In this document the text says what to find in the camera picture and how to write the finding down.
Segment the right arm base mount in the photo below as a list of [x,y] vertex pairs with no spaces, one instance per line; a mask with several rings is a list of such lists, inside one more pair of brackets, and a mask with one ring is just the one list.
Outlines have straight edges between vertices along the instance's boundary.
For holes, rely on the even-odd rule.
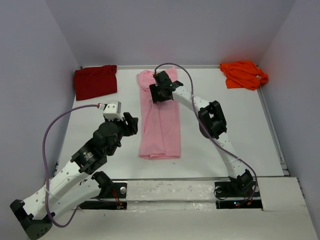
[[231,180],[217,181],[213,195],[218,210],[263,209],[259,186],[254,179],[240,186],[233,185]]

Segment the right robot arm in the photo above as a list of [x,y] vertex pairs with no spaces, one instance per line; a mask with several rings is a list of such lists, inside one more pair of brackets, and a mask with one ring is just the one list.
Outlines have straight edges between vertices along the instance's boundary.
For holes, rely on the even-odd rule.
[[228,189],[235,196],[242,196],[258,187],[257,175],[252,167],[235,154],[227,134],[227,121],[218,101],[207,101],[188,90],[180,81],[172,81],[165,71],[153,74],[155,84],[149,86],[153,103],[174,101],[194,112],[201,134],[209,139],[220,154],[226,167]]

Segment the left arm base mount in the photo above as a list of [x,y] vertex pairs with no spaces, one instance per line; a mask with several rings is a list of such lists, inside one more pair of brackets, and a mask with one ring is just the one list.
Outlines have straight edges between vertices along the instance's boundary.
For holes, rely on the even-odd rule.
[[109,192],[84,201],[79,208],[81,210],[126,210],[127,185],[126,181],[114,181]]

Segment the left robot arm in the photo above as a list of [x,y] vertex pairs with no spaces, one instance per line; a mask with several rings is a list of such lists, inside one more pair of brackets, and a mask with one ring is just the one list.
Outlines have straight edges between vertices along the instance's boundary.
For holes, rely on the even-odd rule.
[[136,135],[137,117],[125,112],[120,119],[105,120],[67,162],[64,168],[30,197],[16,199],[10,208],[30,240],[43,237],[53,219],[90,198],[104,198],[113,190],[112,180],[100,171],[121,146],[123,137]]

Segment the orange t shirt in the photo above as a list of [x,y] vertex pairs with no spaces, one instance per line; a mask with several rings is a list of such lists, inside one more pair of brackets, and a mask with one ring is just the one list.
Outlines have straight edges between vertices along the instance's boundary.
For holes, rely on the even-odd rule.
[[269,82],[269,76],[252,61],[221,63],[219,68],[226,77],[228,89],[255,91]]

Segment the pink t shirt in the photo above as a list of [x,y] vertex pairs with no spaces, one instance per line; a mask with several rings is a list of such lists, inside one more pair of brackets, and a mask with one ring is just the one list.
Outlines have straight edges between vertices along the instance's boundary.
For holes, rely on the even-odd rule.
[[136,76],[141,111],[139,157],[148,160],[181,157],[180,105],[168,100],[153,103],[149,86],[156,81],[153,72],[144,70]]

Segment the dark red folded t shirt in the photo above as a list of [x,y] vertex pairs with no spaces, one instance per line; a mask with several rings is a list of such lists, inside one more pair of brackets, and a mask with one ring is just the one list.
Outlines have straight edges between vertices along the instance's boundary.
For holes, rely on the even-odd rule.
[[85,67],[74,72],[76,101],[84,101],[118,92],[117,65]]

